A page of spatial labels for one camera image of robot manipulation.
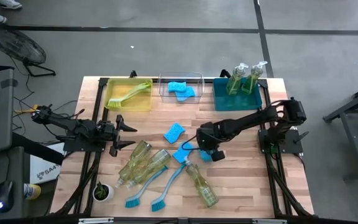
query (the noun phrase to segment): green glass bottle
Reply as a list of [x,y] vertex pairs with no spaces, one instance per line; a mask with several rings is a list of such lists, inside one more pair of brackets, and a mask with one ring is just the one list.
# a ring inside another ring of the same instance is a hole
[[259,62],[259,64],[252,66],[251,74],[247,77],[246,82],[241,87],[243,93],[250,95],[258,83],[258,78],[264,73],[264,65],[267,62]]
[[140,143],[136,146],[131,156],[129,157],[128,163],[118,172],[119,179],[115,187],[120,187],[126,180],[131,177],[131,174],[134,172],[134,169],[141,164],[144,160],[147,159],[147,155],[152,148],[152,145],[141,140]]
[[227,85],[226,91],[228,95],[236,95],[241,85],[241,78],[246,74],[246,68],[248,65],[240,63],[239,66],[233,69],[233,74],[231,75]]
[[197,165],[192,164],[187,158],[186,160],[186,172],[194,180],[194,185],[197,189],[198,195],[203,200],[204,204],[209,208],[216,204],[219,199],[212,187],[209,186],[208,182],[201,176]]
[[143,169],[138,169],[134,172],[132,180],[127,184],[127,188],[130,188],[136,184],[143,184],[148,180],[154,173],[162,169],[169,160],[171,155],[165,150],[159,150],[156,152],[143,167]]

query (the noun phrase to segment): blue dish brush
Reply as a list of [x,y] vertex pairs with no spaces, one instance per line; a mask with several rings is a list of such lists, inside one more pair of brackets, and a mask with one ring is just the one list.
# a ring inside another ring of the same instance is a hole
[[152,205],[152,212],[156,212],[158,210],[161,210],[165,207],[165,202],[164,202],[164,198],[165,196],[167,196],[167,192],[169,187],[171,186],[172,182],[175,180],[175,178],[180,174],[180,172],[183,170],[183,168],[185,168],[185,164],[182,164],[180,166],[179,169],[177,169],[173,175],[171,176],[171,178],[169,179],[167,186],[165,186],[164,191],[162,192],[162,195],[159,196],[157,199],[153,200],[151,205]]
[[157,171],[152,177],[150,177],[150,179],[143,185],[142,189],[137,194],[125,199],[125,207],[133,208],[133,207],[138,206],[140,204],[140,200],[139,200],[140,196],[142,196],[142,194],[146,190],[147,186],[149,186],[149,184],[151,182],[153,182],[154,179],[156,179],[160,174],[162,174],[167,169],[168,169],[168,167],[164,166],[162,169]]

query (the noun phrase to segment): yellow tray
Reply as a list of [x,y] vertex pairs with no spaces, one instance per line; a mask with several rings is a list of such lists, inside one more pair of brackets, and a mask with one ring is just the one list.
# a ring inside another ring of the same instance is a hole
[[[150,91],[142,91],[123,101],[120,108],[108,106],[110,98],[121,98],[135,86],[146,82],[151,84]],[[152,107],[152,85],[153,80],[151,78],[110,78],[107,82],[104,107],[113,111],[150,111]]]

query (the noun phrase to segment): tape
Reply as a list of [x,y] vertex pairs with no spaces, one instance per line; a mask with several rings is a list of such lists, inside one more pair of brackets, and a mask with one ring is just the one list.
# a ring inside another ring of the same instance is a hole
[[2,89],[6,88],[6,87],[9,87],[9,86],[16,87],[17,86],[17,80],[14,79],[14,78],[9,78],[9,79],[6,79],[4,81],[1,81],[0,84],[1,84]]

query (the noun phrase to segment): teal tray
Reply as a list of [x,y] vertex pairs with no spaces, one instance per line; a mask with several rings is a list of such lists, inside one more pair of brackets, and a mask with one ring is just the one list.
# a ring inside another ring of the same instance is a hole
[[[246,78],[241,78],[241,85]],[[228,78],[214,78],[213,91],[216,111],[238,111],[238,110],[256,110],[262,106],[259,88],[246,95],[241,90],[236,95],[229,96],[226,92]]]

